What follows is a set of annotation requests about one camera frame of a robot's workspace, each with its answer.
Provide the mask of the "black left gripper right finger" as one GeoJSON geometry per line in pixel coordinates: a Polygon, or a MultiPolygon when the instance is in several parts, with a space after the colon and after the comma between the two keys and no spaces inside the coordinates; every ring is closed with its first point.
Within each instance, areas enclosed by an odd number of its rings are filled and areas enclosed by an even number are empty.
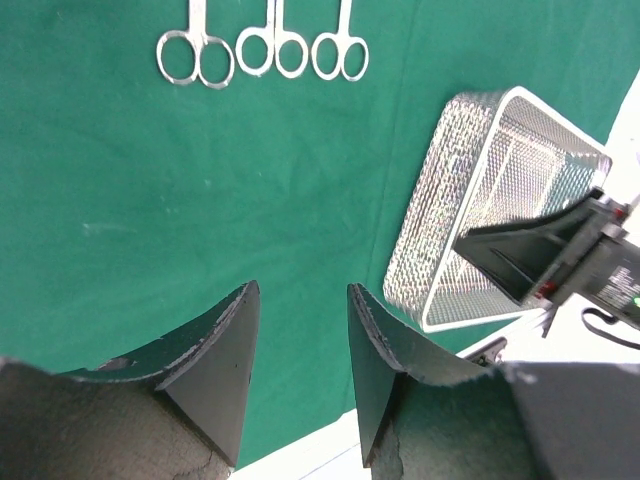
{"type": "Polygon", "coordinates": [[[484,367],[347,288],[363,466],[375,479],[635,479],[639,370],[484,367]]]}

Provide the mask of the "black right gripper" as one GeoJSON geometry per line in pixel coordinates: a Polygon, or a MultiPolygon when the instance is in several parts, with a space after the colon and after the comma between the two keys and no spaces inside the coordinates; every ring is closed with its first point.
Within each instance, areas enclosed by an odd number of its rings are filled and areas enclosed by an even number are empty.
{"type": "Polygon", "coordinates": [[[559,306],[578,294],[638,328],[639,248],[624,228],[638,206],[595,189],[550,215],[473,228],[454,251],[518,305],[533,296],[559,306]]]}

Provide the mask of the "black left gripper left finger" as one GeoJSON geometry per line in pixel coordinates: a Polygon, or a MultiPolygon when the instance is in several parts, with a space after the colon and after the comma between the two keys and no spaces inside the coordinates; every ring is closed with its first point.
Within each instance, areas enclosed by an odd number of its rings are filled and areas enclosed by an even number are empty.
{"type": "Polygon", "coordinates": [[[226,479],[239,457],[260,324],[250,281],[96,369],[1,360],[5,479],[226,479]]]}

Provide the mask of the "metal mesh instrument tray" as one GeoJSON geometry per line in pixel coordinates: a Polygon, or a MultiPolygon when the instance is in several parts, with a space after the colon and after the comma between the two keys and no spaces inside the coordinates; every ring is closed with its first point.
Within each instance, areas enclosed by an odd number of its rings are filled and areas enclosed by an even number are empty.
{"type": "Polygon", "coordinates": [[[383,294],[426,333],[529,315],[454,252],[476,227],[568,207],[604,184],[605,147],[527,89],[463,92],[441,114],[383,294]]]}

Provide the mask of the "green surgical drape cloth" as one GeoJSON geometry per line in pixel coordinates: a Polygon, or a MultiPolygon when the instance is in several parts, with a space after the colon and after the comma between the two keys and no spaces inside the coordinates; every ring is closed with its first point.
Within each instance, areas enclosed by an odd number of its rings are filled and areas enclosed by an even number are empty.
{"type": "Polygon", "coordinates": [[[346,287],[379,293],[445,103],[523,86],[599,142],[639,69],[635,1],[357,1],[358,82],[174,86],[183,1],[1,5],[1,352],[95,367],[240,284],[261,325],[249,465],[354,406],[346,287]]]}

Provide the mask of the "silver surgical scissors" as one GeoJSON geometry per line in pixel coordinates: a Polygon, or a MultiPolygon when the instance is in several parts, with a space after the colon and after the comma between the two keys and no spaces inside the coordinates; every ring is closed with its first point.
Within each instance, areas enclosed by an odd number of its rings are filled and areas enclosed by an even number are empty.
{"type": "Polygon", "coordinates": [[[316,75],[324,81],[332,81],[341,75],[349,82],[358,82],[365,75],[369,66],[370,53],[368,44],[362,37],[352,36],[350,34],[352,6],[352,0],[342,0],[339,6],[336,31],[322,32],[311,45],[310,58],[312,67],[316,75]],[[323,71],[318,62],[320,46],[326,41],[331,42],[336,50],[336,62],[330,72],[323,71]],[[347,72],[346,60],[349,51],[353,47],[359,47],[362,50],[363,61],[360,70],[356,74],[351,75],[347,72]]]}

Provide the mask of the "silver surgical clamp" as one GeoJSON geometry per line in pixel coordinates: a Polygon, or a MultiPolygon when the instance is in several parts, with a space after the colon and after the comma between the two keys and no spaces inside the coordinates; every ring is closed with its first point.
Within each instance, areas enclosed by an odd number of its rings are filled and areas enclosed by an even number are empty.
{"type": "Polygon", "coordinates": [[[210,35],[207,30],[207,0],[190,0],[187,2],[187,26],[185,29],[171,29],[164,32],[155,47],[155,57],[158,70],[169,83],[187,86],[199,81],[205,87],[213,90],[227,88],[235,74],[235,55],[224,39],[210,35]],[[163,53],[165,46],[174,39],[184,40],[190,47],[193,57],[192,71],[188,76],[178,78],[171,75],[165,67],[163,53]],[[203,53],[209,46],[221,47],[228,58],[227,73],[220,81],[209,80],[203,72],[203,53]]]}

